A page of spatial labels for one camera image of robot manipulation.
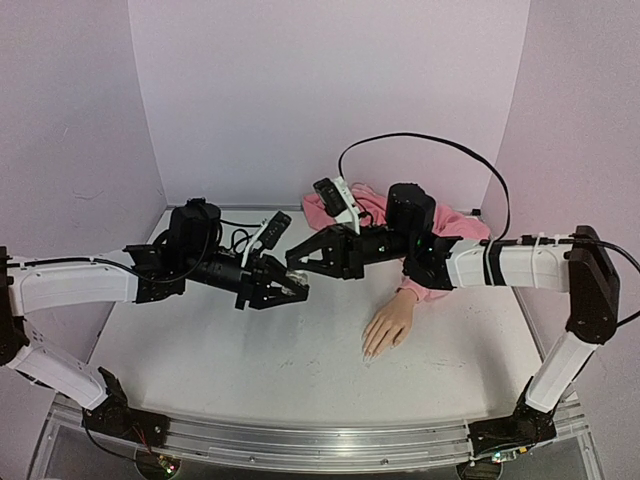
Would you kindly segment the clear nail polish bottle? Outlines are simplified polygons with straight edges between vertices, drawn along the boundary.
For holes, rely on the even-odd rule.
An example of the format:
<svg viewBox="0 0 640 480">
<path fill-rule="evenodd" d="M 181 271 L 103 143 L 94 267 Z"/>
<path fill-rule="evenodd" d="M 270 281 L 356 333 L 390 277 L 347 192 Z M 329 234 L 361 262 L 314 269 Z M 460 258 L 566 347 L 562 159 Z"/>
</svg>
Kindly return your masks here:
<svg viewBox="0 0 640 480">
<path fill-rule="evenodd" d="M 300 270 L 287 270 L 286 278 L 289 279 L 297 286 L 307 286 L 308 276 L 304 271 Z"/>
</svg>

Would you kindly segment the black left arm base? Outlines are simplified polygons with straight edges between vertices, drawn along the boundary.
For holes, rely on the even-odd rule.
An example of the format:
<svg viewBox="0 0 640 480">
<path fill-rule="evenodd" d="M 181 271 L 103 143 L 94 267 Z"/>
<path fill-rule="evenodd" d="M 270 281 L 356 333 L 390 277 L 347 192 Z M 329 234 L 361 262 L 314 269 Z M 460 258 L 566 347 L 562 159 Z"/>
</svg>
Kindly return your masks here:
<svg viewBox="0 0 640 480">
<path fill-rule="evenodd" d="M 149 410 L 133 408 L 115 375 L 103 367 L 97 369 L 106 386 L 106 398 L 94 408 L 83 411 L 83 425 L 92 432 L 147 447 L 165 445 L 170 419 Z"/>
</svg>

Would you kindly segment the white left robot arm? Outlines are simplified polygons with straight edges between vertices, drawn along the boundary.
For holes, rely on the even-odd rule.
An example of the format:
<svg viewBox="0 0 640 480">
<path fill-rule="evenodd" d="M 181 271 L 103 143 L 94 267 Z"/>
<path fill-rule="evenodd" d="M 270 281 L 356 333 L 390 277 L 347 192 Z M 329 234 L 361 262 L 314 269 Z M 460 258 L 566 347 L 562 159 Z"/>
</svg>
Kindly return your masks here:
<svg viewBox="0 0 640 480">
<path fill-rule="evenodd" d="M 145 243 L 170 214 L 111 213 L 91 220 L 63 210 L 1 218 L 1 243 L 17 257 L 97 255 Z M 277 350 L 285 325 L 301 321 L 304 303 L 237 310 L 233 294 L 191 283 L 181 296 L 144 305 L 84 303 L 27 314 L 55 345 L 102 365 L 132 404 L 199 417 L 268 416 L 275 378 L 286 370 Z"/>
</svg>

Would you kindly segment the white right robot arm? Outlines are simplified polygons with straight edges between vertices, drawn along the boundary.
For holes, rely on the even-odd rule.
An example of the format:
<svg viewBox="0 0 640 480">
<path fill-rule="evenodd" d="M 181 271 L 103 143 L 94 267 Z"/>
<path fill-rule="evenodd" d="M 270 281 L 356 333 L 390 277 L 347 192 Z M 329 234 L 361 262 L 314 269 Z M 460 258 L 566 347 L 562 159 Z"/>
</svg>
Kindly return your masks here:
<svg viewBox="0 0 640 480">
<path fill-rule="evenodd" d="M 404 340 L 423 301 L 460 289 L 512 289 L 547 348 L 524 403 L 548 413 L 618 327 L 619 277 L 609 245 L 590 228 L 496 240 L 482 222 L 408 183 L 393 185 L 382 217 L 364 225 L 341 179 L 319 181 L 305 213 L 314 233 L 287 252 L 290 268 L 350 280 L 369 265 L 402 263 L 403 282 L 365 330 L 368 357 Z"/>
</svg>

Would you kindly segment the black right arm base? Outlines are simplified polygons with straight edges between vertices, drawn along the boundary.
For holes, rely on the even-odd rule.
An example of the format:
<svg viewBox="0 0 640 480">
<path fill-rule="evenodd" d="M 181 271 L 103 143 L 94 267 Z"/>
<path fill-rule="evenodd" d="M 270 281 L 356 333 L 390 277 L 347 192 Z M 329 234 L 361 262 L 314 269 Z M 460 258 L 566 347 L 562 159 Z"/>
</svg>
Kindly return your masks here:
<svg viewBox="0 0 640 480">
<path fill-rule="evenodd" d="M 556 437 L 554 414 L 539 411 L 525 402 L 532 383 L 530 378 L 508 416 L 477 420 L 468 425 L 468 440 L 474 459 L 488 458 L 499 452 L 531 448 Z"/>
</svg>

